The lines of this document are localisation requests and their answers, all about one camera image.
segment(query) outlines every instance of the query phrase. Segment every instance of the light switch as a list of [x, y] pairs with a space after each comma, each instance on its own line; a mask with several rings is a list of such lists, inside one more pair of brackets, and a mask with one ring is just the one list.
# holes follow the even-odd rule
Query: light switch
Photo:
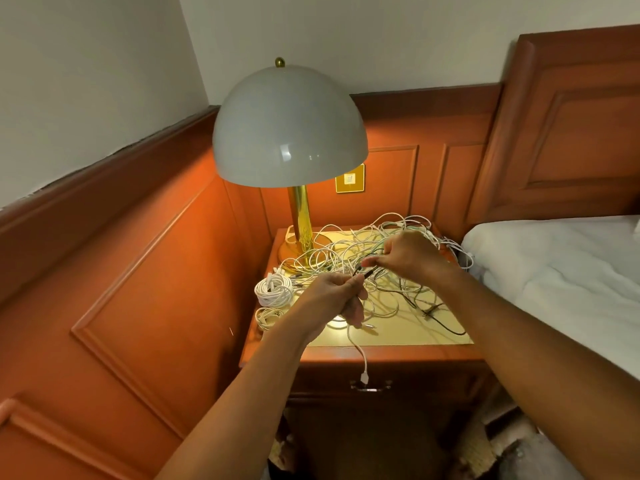
[[344, 175], [335, 177], [335, 191], [339, 194], [364, 192], [364, 163]]

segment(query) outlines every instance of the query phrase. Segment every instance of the hand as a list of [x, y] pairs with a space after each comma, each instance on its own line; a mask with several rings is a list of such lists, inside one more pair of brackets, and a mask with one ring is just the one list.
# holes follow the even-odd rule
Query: hand
[[361, 266], [381, 266], [402, 278], [428, 287], [441, 271], [452, 267], [431, 241], [414, 230], [391, 236], [385, 241], [385, 253], [364, 258]]
[[286, 318], [301, 327], [306, 343], [313, 341], [337, 315], [360, 327], [364, 320], [361, 299], [367, 298], [364, 275], [319, 274], [293, 304]]

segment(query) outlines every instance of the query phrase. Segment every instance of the mattress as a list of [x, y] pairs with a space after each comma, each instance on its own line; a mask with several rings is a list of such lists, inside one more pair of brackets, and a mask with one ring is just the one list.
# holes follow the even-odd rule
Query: mattress
[[486, 286], [640, 379], [638, 220], [487, 223], [463, 247]]

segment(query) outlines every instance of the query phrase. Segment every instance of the lamp shade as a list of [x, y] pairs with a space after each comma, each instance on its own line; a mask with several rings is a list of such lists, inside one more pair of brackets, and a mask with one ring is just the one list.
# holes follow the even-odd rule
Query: lamp shade
[[222, 178], [249, 187], [293, 187], [337, 177], [367, 157], [351, 97], [300, 66], [251, 74], [225, 99], [213, 131]]

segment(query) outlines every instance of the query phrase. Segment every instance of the drawer handle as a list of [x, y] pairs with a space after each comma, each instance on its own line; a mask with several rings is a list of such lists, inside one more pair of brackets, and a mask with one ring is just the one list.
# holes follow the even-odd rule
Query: drawer handle
[[393, 383], [393, 381], [385, 381], [382, 387], [367, 387], [360, 381], [351, 381], [351, 388], [360, 392], [382, 392], [391, 389]]

